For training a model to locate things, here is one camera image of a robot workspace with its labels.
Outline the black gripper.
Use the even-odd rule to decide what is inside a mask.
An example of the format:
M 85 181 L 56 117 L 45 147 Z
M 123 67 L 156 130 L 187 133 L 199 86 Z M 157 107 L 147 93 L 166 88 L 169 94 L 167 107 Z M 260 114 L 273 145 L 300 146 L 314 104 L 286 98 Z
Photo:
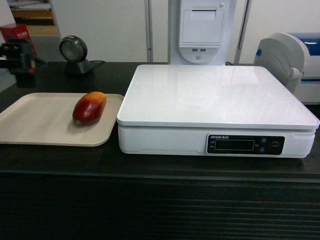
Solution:
M 27 39 L 10 39 L 0 45 L 0 67 L 15 76 L 19 88 L 36 86 L 36 69 L 44 68 L 47 62 L 33 52 L 32 43 Z

